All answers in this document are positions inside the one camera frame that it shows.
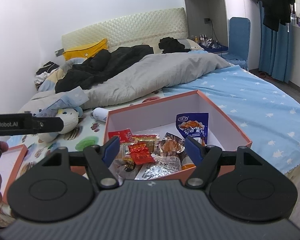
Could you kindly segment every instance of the curtain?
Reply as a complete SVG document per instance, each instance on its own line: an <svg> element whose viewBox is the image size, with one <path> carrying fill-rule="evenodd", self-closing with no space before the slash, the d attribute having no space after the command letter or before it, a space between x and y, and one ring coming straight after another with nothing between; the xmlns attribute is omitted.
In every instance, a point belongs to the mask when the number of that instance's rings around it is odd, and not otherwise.
<svg viewBox="0 0 300 240"><path fill-rule="evenodd" d="M279 26L275 32L262 24L264 8L260 6L261 50L259 71L268 73L274 79L289 82L292 68L293 28L291 23Z"/></svg>

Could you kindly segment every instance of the blue snack bag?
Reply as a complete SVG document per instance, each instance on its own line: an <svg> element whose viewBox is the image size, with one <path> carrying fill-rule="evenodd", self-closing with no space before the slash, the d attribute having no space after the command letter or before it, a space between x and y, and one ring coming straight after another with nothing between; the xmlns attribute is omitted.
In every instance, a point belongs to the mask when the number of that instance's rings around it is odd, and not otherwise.
<svg viewBox="0 0 300 240"><path fill-rule="evenodd" d="M191 136L203 146L207 145L209 113L184 113L176 117L176 127L186 138Z"/></svg>

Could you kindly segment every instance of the headboard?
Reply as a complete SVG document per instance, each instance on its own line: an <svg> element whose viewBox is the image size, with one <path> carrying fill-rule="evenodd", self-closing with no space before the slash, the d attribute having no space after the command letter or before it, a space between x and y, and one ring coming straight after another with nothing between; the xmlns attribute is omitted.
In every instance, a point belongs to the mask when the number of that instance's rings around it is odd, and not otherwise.
<svg viewBox="0 0 300 240"><path fill-rule="evenodd" d="M64 50L108 39L110 52L118 47L140 44L158 45L164 37L188 38L188 25L184 8L157 10L123 16L96 23L62 35Z"/></svg>

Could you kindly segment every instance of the stuffed toy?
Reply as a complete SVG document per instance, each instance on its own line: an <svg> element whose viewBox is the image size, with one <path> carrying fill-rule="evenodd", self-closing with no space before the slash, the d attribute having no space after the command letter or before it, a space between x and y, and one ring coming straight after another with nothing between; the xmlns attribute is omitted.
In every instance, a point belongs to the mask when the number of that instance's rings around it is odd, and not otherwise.
<svg viewBox="0 0 300 240"><path fill-rule="evenodd" d="M60 117L63 120L63 129L60 132L39 133L39 139L48 143L53 141L59 134L66 134L72 131L79 122L79 115L82 115L82 109L79 111L72 108L58 110L56 117Z"/></svg>

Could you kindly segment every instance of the brand logo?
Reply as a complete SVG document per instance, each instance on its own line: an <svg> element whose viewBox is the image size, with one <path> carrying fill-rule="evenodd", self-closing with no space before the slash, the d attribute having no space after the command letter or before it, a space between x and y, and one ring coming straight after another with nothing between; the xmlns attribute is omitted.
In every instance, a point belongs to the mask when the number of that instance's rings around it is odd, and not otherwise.
<svg viewBox="0 0 300 240"><path fill-rule="evenodd" d="M0 122L0 127L18 127L18 122Z"/></svg>
<svg viewBox="0 0 300 240"><path fill-rule="evenodd" d="M188 117L186 117L186 116L181 116L181 117L178 118L179 122L185 122L187 120L188 120Z"/></svg>

